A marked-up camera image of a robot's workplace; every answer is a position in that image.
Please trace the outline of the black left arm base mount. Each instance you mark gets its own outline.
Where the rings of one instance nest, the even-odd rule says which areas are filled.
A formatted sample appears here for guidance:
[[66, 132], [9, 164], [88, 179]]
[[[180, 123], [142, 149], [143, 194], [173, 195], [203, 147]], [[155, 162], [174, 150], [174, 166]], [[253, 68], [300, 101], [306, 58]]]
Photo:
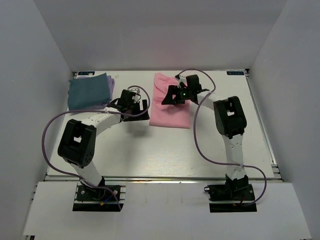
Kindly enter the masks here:
[[75, 190], [73, 212], [120, 212], [125, 203], [125, 185], [106, 185], [112, 193], [106, 189], [93, 189], [79, 183]]

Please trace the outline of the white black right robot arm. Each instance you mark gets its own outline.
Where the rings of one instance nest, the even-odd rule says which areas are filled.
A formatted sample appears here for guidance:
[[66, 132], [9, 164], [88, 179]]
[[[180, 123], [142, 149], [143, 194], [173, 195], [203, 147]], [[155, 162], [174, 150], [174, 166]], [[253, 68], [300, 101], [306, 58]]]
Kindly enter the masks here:
[[237, 96], [226, 99], [216, 96], [213, 90], [202, 88], [198, 75], [183, 77], [176, 75], [176, 85], [169, 85], [162, 105], [182, 105], [187, 100], [197, 105], [193, 120], [193, 138], [195, 146], [200, 153], [196, 136], [196, 123], [200, 107], [206, 107], [214, 112], [215, 126], [222, 136], [226, 162], [207, 160], [213, 164], [226, 166], [226, 195], [236, 200], [244, 193], [249, 185], [249, 179], [244, 167], [243, 135], [247, 127], [247, 120]]

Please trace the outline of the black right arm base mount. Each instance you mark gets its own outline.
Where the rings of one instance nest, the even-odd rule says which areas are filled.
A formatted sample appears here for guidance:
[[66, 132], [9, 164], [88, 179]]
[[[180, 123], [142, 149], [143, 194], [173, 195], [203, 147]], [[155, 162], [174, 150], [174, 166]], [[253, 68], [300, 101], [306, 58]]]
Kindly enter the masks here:
[[257, 211], [253, 186], [246, 175], [234, 180], [227, 176], [224, 184], [210, 184], [203, 190], [209, 196], [211, 213], [254, 213]]

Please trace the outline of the pink t shirt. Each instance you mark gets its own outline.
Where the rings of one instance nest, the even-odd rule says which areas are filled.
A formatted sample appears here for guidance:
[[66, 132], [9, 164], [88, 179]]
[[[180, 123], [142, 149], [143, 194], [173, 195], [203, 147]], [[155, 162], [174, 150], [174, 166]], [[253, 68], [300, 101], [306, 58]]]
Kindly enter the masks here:
[[178, 105], [162, 105], [169, 85], [177, 85], [174, 77], [162, 73], [154, 75], [153, 96], [149, 125], [164, 128], [189, 129], [191, 127], [190, 101]]

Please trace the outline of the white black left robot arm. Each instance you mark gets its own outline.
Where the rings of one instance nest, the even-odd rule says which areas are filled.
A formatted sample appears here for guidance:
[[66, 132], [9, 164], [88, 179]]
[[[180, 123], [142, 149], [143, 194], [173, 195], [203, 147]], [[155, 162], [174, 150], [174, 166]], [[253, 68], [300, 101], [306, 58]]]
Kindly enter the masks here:
[[74, 168], [94, 199], [99, 200], [106, 193], [105, 180], [93, 163], [97, 136], [122, 122], [149, 120], [150, 103], [147, 91], [133, 85], [103, 110], [94, 111], [95, 115], [83, 120], [70, 119], [66, 123], [57, 154]]

